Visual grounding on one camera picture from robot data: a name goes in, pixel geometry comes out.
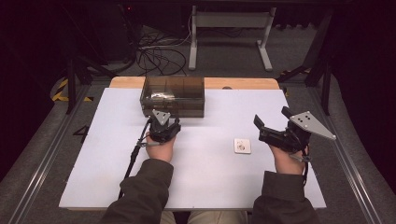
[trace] hand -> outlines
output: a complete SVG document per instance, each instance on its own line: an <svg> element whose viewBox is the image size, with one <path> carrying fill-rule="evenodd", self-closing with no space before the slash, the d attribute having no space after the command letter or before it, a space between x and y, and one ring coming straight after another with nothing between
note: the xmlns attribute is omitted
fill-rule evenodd
<svg viewBox="0 0 396 224"><path fill-rule="evenodd" d="M302 175L305 163L295 160L290 157L288 152L283 151L282 149L274 146L270 146L271 151L274 154L275 159L275 168L276 172L285 175ZM297 157L302 157L303 152L298 151L294 154Z"/></svg>
<svg viewBox="0 0 396 224"><path fill-rule="evenodd" d="M149 133L146 133L146 139L148 143L154 142L150 137ZM176 137L172 138L170 141L155 147L146 147L148 156L151 159L157 159L161 161L170 162L173 156L173 145L175 143Z"/></svg>

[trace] dark jacket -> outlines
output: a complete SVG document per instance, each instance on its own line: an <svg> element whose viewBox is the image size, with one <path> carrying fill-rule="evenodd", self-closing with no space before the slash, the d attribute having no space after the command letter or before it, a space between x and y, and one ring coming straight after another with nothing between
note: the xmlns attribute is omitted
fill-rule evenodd
<svg viewBox="0 0 396 224"><path fill-rule="evenodd" d="M158 224L168 201L173 166L148 159L136 176L120 184L124 196L112 203L100 223ZM319 223L304 196L301 175L265 172L262 196L254 202L251 223Z"/></svg>

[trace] beige pants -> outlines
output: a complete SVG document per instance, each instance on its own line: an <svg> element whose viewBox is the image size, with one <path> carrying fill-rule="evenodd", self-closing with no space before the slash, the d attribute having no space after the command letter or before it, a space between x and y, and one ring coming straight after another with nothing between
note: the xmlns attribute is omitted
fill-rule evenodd
<svg viewBox="0 0 396 224"><path fill-rule="evenodd" d="M193 211L189 224L248 224L248 213L245 211ZM172 212L163 211L161 224L176 224Z"/></svg>

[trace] smoky plastic container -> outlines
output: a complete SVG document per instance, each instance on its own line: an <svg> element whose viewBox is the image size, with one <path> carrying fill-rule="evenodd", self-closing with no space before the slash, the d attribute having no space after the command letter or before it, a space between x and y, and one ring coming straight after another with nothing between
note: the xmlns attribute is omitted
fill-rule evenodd
<svg viewBox="0 0 396 224"><path fill-rule="evenodd" d="M172 118L203 118L204 78L146 77L140 104L146 117L156 109L171 113Z"/></svg>

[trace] hazard tape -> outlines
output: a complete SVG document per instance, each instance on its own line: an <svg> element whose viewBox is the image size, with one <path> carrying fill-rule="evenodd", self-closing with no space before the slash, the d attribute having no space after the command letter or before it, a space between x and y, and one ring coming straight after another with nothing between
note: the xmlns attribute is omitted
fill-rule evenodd
<svg viewBox="0 0 396 224"><path fill-rule="evenodd" d="M58 90L56 90L55 94L52 96L52 101L69 101L69 97L67 96L62 96L62 91L64 90L64 87L67 85L67 77L62 80L61 84L58 87ZM86 96L84 98L85 102L91 102L93 101L93 96Z"/></svg>

